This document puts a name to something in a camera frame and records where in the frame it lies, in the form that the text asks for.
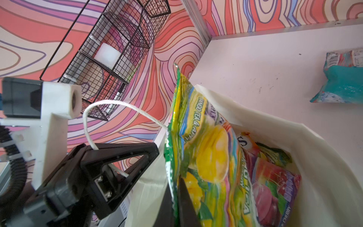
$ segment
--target wire basket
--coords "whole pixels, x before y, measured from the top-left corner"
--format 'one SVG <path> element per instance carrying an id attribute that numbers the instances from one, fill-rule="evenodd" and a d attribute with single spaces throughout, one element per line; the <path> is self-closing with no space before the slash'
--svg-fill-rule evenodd
<path id="1" fill-rule="evenodd" d="M 99 100 L 121 100 L 167 16 L 167 0 L 111 0 L 58 82 L 82 86 L 82 112 Z M 114 65 L 97 60 L 103 43 L 121 55 Z M 116 105 L 100 105 L 89 117 L 107 121 Z"/>

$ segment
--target white tote bag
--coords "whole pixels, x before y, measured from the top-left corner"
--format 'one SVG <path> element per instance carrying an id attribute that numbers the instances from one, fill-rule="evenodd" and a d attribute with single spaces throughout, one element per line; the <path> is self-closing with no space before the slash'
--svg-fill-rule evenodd
<path id="1" fill-rule="evenodd" d="M 363 225 L 363 190 L 338 153 L 317 133 L 303 124 L 251 110 L 200 85 L 195 86 L 215 109 L 238 131 L 240 127 L 263 142 L 288 151 L 302 180 L 287 226 L 335 227 Z M 163 143 L 160 156 L 143 177 L 162 181 L 166 177 Z M 166 190 L 164 187 L 134 187 L 126 227 L 153 226 Z"/>

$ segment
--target white string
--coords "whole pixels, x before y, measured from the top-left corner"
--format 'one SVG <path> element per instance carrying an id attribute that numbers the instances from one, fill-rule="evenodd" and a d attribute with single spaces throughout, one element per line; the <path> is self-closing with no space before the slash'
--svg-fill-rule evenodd
<path id="1" fill-rule="evenodd" d="M 82 120 L 83 120 L 83 127 L 85 128 L 85 136 L 86 136 L 86 139 L 88 141 L 88 143 L 90 144 L 91 148 L 93 150 L 99 150 L 97 145 L 93 142 L 93 140 L 91 139 L 91 136 L 88 132 L 88 127 L 87 127 L 87 116 L 88 116 L 88 113 L 91 111 L 91 109 L 95 106 L 99 106 L 99 105 L 104 105 L 104 104 L 116 104 L 116 105 L 124 105 L 124 106 L 127 106 L 133 110 L 135 110 L 136 112 L 140 113 L 141 115 L 144 115 L 145 117 L 149 118 L 150 120 L 152 120 L 153 122 L 155 122 L 156 124 L 158 124 L 159 126 L 165 128 L 165 129 L 168 129 L 166 125 L 164 125 L 163 123 L 161 123 L 159 120 L 157 120 L 156 118 L 152 117 L 150 114 L 148 114 L 147 112 L 143 111 L 142 109 L 139 109 L 137 108 L 136 106 L 134 105 L 131 105 L 130 103 L 127 103 L 127 102 L 123 102 L 123 101 L 119 101 L 119 100 L 101 100 L 101 101 L 98 101 L 98 102 L 95 102 L 95 103 L 92 103 L 90 104 L 83 112 L 83 115 L 82 115 Z M 124 177 L 128 177 L 129 174 L 128 173 L 125 173 L 124 171 L 118 169 L 116 166 L 114 166 L 113 164 L 109 164 L 109 167 L 113 170 L 115 170 L 116 172 L 118 172 L 120 175 L 124 176 Z M 150 180 L 147 180 L 147 179 L 142 179 L 140 178 L 138 180 L 138 182 L 140 183 L 143 183 L 143 184 L 146 184 L 146 185 L 156 185 L 156 186 L 164 186 L 165 185 L 165 182 L 164 183 L 160 183 L 160 182 L 152 182 Z"/>

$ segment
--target candy bag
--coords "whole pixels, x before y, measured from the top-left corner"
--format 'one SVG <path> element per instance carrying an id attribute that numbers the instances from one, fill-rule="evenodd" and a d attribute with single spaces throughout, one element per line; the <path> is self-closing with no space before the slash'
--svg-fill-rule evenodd
<path id="1" fill-rule="evenodd" d="M 249 134 L 250 133 L 248 133 L 248 132 L 241 132 L 241 134 L 239 134 L 239 136 L 237 136 L 238 143 L 247 152 L 249 152 L 255 156 L 258 156 L 258 154 L 260 153 L 260 149 L 259 149 L 258 145 L 249 136 Z"/>
<path id="2" fill-rule="evenodd" d="M 240 133 L 237 140 L 241 149 L 244 150 L 248 174 L 252 178 L 254 164 L 260 155 L 260 149 L 247 132 Z"/>
<path id="3" fill-rule="evenodd" d="M 328 81 L 310 102 L 363 103 L 363 48 L 326 54 Z"/>
<path id="4" fill-rule="evenodd" d="M 284 150 L 280 148 L 272 148 L 259 142 L 256 142 L 256 144 L 261 150 L 259 157 L 272 164 L 286 168 L 286 165 L 293 161 L 290 154 L 284 152 Z"/>
<path id="5" fill-rule="evenodd" d="M 301 176 L 257 158 L 252 176 L 258 221 L 263 226 L 286 226 Z"/>
<path id="6" fill-rule="evenodd" d="M 179 69 L 164 156 L 176 226 L 179 177 L 202 226 L 260 226 L 246 160 L 231 125 Z"/>

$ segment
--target black cable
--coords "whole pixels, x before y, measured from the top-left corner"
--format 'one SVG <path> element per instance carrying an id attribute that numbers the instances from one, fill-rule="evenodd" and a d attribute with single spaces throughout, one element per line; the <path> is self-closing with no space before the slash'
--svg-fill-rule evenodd
<path id="1" fill-rule="evenodd" d="M 121 226 L 121 224 L 126 220 L 126 218 L 124 218 L 123 220 L 122 220 L 122 222 L 118 225 L 118 227 L 120 227 Z"/>
<path id="2" fill-rule="evenodd" d="M 9 130 L 0 125 L 0 143 L 11 141 L 12 138 L 9 135 Z M 10 145 L 4 147 L 8 156 L 19 154 L 19 150 L 16 145 Z M 7 205 L 9 202 L 14 201 L 21 194 L 27 177 L 27 167 L 25 160 L 21 158 L 13 159 L 10 163 L 10 182 L 6 191 L 0 196 L 0 207 Z"/>

